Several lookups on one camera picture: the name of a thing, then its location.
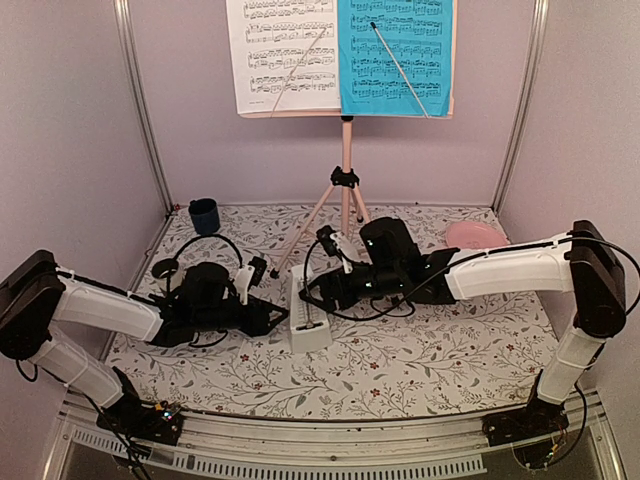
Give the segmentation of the white metronome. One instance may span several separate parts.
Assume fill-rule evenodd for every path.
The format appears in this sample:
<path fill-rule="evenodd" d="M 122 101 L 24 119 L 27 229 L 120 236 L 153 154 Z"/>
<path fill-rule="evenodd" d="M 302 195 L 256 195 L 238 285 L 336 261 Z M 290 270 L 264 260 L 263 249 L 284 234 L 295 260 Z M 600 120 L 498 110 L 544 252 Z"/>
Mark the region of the white metronome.
<path fill-rule="evenodd" d="M 290 343 L 294 353 L 309 353 L 328 348 L 332 342 L 330 322 L 320 308 L 300 298 L 303 289 L 302 264 L 291 268 Z"/>

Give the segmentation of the pink music stand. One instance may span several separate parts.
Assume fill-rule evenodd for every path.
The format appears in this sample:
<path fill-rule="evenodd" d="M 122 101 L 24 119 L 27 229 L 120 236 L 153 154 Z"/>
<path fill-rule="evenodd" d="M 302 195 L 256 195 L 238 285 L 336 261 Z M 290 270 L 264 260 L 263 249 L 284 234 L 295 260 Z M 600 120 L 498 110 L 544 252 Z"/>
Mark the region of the pink music stand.
<path fill-rule="evenodd" d="M 292 118 L 305 116 L 335 116 L 340 118 L 342 124 L 342 160 L 340 166 L 332 172 L 329 186 L 316 203 L 315 209 L 320 210 L 328 201 L 333 192 L 341 194 L 341 230 L 344 233 L 349 231 L 350 222 L 356 220 L 359 223 L 368 222 L 370 219 L 365 205 L 359 179 L 352 166 L 352 142 L 353 142 L 353 120 L 357 116 L 344 115 L 341 111 L 337 115 L 300 115 L 286 117 L 265 117 L 265 118 Z"/>

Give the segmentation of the white sheet music page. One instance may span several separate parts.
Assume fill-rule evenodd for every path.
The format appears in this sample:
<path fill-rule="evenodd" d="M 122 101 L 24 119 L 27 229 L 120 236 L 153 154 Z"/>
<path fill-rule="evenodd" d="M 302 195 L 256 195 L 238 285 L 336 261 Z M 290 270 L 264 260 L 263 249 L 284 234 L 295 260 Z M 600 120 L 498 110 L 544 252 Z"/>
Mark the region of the white sheet music page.
<path fill-rule="evenodd" d="M 239 115 L 340 112 L 336 1 L 228 1 L 226 13 Z"/>

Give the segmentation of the blue sheet music page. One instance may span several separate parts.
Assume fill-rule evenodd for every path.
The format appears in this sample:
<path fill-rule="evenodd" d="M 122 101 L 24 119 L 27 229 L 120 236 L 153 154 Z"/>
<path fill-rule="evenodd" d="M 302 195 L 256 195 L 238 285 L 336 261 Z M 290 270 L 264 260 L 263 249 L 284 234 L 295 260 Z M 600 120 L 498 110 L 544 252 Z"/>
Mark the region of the blue sheet music page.
<path fill-rule="evenodd" d="M 341 111 L 350 116 L 453 115 L 456 1 L 339 1 Z"/>

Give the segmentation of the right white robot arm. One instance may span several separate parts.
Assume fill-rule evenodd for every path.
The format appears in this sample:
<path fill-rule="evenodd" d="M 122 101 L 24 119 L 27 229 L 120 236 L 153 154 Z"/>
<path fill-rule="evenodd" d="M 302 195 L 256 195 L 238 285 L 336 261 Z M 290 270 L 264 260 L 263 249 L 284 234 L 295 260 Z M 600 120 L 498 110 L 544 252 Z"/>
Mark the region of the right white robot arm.
<path fill-rule="evenodd" d="M 403 301 L 450 305 L 475 297 L 520 292 L 571 293 L 576 312 L 556 353 L 539 374 L 532 402 L 517 415 L 517 427 L 537 436 L 552 424 L 573 385 L 596 361 L 606 341 L 627 319 L 624 267 L 613 244 L 589 221 L 564 234 L 493 249 L 457 247 L 424 254 L 405 223 L 383 217 L 364 225 L 360 238 L 369 259 L 358 259 L 349 241 L 330 227 L 316 233 L 340 268 L 304 277 L 301 300 L 334 315 L 363 299 L 400 295 Z"/>

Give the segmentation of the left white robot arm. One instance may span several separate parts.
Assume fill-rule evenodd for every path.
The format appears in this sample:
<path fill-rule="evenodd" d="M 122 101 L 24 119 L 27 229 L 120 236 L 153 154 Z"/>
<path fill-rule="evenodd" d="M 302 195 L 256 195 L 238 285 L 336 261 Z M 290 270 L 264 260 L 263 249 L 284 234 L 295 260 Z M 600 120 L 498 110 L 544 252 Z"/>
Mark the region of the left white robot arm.
<path fill-rule="evenodd" d="M 153 267 L 160 294 L 143 297 L 64 269 L 51 252 L 38 250 L 1 282 L 1 353 L 53 374 L 109 409 L 126 433 L 138 434 L 149 415 L 125 396 L 124 377 L 57 330 L 56 323 L 118 332 L 163 348 L 196 347 L 198 335 L 206 332 L 265 336 L 289 314 L 250 294 L 265 268 L 255 257 L 231 275 L 217 263 L 184 267 L 167 258 Z"/>

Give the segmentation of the white paper cup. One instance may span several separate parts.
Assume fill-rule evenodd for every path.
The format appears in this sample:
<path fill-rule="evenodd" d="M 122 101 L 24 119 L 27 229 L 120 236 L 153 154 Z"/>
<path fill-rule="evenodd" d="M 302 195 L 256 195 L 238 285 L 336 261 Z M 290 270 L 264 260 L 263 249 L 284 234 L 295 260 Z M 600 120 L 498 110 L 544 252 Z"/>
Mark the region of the white paper cup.
<path fill-rule="evenodd" d="M 177 259 L 165 258 L 153 265 L 151 275 L 160 290 L 169 294 L 182 284 L 185 270 Z"/>

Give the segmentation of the dark blue mug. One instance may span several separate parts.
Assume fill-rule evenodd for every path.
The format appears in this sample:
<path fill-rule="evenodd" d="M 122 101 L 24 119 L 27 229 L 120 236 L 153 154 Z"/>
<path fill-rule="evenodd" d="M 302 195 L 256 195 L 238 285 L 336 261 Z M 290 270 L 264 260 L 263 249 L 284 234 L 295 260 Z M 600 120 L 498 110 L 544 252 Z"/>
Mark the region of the dark blue mug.
<path fill-rule="evenodd" d="M 217 202 L 212 198 L 192 200 L 188 213 L 198 235 L 212 235 L 220 230 Z"/>

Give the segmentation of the pink plate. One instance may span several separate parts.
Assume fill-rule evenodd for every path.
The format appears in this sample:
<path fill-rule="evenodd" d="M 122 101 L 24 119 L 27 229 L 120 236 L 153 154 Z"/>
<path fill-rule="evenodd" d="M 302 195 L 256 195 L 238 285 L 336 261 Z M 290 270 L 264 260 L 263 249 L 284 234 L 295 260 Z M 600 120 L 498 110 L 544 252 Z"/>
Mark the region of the pink plate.
<path fill-rule="evenodd" d="M 488 249 L 507 246 L 506 236 L 496 228 L 481 222 L 452 223 L 445 231 L 448 247 L 461 249 Z"/>

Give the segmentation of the aluminium front rail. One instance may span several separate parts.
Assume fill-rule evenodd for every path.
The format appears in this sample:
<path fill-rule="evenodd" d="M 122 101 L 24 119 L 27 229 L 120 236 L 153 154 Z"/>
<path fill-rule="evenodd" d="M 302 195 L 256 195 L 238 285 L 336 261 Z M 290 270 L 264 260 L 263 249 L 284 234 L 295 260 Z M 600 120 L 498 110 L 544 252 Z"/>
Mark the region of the aluminium front rail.
<path fill-rule="evenodd" d="M 320 422 L 189 412 L 175 446 L 145 443 L 132 468 L 123 445 L 69 394 L 45 462 L 47 479 L 623 479 L 627 473 L 595 391 L 566 403 L 569 428 L 556 464 L 525 458 L 539 436 L 492 445 L 479 412 L 389 421 Z"/>

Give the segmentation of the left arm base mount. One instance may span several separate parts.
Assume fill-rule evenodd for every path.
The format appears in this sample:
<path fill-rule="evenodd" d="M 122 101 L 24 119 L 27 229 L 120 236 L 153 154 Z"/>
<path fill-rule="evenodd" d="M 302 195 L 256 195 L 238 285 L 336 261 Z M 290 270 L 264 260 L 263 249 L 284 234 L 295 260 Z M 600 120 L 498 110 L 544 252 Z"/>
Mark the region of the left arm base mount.
<path fill-rule="evenodd" d="M 136 393 L 124 392 L 112 406 L 102 408 L 96 424 L 99 428 L 164 445 L 176 446 L 184 417 L 177 403 L 144 403 Z"/>

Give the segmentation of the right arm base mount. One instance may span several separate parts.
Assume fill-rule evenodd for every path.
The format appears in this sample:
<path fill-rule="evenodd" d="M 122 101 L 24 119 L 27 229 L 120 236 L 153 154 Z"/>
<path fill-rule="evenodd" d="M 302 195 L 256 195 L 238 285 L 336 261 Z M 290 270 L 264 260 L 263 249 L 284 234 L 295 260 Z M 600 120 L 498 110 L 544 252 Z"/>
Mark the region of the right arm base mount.
<path fill-rule="evenodd" d="M 490 446 L 519 442 L 564 430 L 569 421 L 564 403 L 554 404 L 534 394 L 524 407 L 482 417 L 482 432 Z"/>

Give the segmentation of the left aluminium frame post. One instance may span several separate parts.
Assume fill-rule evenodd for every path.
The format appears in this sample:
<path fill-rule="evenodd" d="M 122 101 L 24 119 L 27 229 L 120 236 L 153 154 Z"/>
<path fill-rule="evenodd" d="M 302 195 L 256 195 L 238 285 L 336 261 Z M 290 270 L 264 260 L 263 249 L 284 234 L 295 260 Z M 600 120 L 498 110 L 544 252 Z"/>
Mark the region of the left aluminium frame post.
<path fill-rule="evenodd" d="M 146 101 L 142 73 L 136 49 L 130 2 L 127 0 L 114 0 L 113 7 L 125 69 L 133 96 L 134 108 L 141 130 L 143 144 L 150 163 L 152 177 L 164 210 L 171 213 L 173 211 L 174 202 L 161 162 L 152 126 L 151 115 Z"/>

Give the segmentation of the aluminium frame post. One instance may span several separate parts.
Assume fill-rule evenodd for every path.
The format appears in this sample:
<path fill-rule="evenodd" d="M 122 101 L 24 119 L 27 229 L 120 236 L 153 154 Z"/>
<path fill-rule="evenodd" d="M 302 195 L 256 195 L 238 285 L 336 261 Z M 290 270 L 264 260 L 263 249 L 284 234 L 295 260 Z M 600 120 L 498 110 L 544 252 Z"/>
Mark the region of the aluminium frame post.
<path fill-rule="evenodd" d="M 127 0 L 114 0 L 113 7 L 125 69 L 133 96 L 134 108 L 141 130 L 143 144 L 150 163 L 152 177 L 164 210 L 171 213 L 173 211 L 174 202 L 161 162 L 152 126 L 151 115 L 146 101 L 142 73 L 136 49 L 130 2 Z"/>
<path fill-rule="evenodd" d="M 533 2 L 529 41 L 515 117 L 507 142 L 505 159 L 491 205 L 491 208 L 495 213 L 499 213 L 505 205 L 509 186 L 515 172 L 519 151 L 522 141 L 524 140 L 536 78 L 544 50 L 549 6 L 549 0 L 535 0 Z"/>

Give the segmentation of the right aluminium frame post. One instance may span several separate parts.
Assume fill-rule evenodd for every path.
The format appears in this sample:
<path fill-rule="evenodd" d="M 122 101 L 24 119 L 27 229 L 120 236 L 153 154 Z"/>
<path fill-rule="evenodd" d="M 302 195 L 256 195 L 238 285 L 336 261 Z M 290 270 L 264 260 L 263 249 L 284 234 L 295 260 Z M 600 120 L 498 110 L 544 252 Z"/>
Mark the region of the right aluminium frame post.
<path fill-rule="evenodd" d="M 495 213 L 499 213 L 505 205 L 509 186 L 515 172 L 519 151 L 522 141 L 524 140 L 536 78 L 544 50 L 549 6 L 549 0 L 535 0 L 533 2 L 529 41 L 515 117 L 507 142 L 505 159 L 491 205 L 491 208 Z"/>

